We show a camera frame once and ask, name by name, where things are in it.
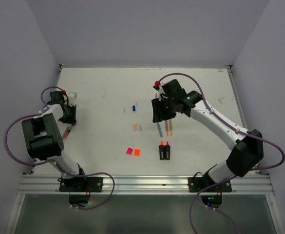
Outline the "light blue highlighter pen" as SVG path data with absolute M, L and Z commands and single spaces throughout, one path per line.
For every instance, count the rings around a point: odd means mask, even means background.
M 156 123 L 156 126 L 157 126 L 157 128 L 158 128 L 160 137 L 163 137 L 163 133 L 162 133 L 160 124 L 159 124 L 159 123 Z

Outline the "orange highlighter pen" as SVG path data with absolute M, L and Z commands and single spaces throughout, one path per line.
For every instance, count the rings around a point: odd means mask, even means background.
M 168 124 L 167 120 L 165 120 L 165 128 L 166 128 L 166 134 L 167 134 L 167 136 L 169 136 L 170 131 L 169 131 L 169 124 Z

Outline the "bright orange marker cap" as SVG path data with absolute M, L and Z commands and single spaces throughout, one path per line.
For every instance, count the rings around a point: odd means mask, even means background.
M 135 156 L 140 156 L 140 149 L 135 149 L 134 150 L 134 155 Z

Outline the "black pink marker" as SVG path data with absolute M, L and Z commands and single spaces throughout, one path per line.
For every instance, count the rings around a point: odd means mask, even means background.
M 170 160 L 171 157 L 171 147 L 169 142 L 167 141 L 165 144 L 165 160 Z

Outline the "pink marker cap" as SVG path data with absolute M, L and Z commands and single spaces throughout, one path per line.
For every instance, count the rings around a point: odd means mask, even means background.
M 126 154 L 128 154 L 128 155 L 131 155 L 133 153 L 133 148 L 128 148 L 127 150 L 126 150 Z

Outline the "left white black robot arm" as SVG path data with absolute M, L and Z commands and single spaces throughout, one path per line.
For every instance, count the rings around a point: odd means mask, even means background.
M 29 156 L 50 163 L 80 192 L 86 189 L 88 180 L 82 176 L 81 166 L 64 150 L 64 140 L 76 125 L 76 100 L 77 93 L 53 91 L 43 111 L 21 124 Z

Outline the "black orange marker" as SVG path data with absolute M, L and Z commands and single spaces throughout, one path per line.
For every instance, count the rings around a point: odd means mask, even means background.
M 159 157 L 160 157 L 160 160 L 164 160 L 165 156 L 165 146 L 164 146 L 164 143 L 163 141 L 160 142 L 160 145 L 159 145 Z

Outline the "yellow highlighter pen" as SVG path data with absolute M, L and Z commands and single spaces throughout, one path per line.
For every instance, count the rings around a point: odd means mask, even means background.
M 170 136 L 172 136 L 172 134 L 173 134 L 172 119 L 169 120 L 169 132 L 170 132 Z

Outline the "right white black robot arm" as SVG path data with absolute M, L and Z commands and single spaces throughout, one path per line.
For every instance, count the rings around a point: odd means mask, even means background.
M 263 143 L 259 140 L 262 134 L 258 130 L 240 133 L 242 128 L 237 125 L 230 129 L 218 118 L 214 111 L 197 91 L 187 93 L 176 79 L 166 84 L 156 82 L 154 89 L 158 97 L 152 100 L 154 123 L 170 120 L 177 113 L 200 122 L 218 136 L 231 150 L 228 158 L 213 166 L 203 175 L 203 185 L 208 191 L 215 191 L 221 181 L 232 176 L 245 176 L 264 157 Z

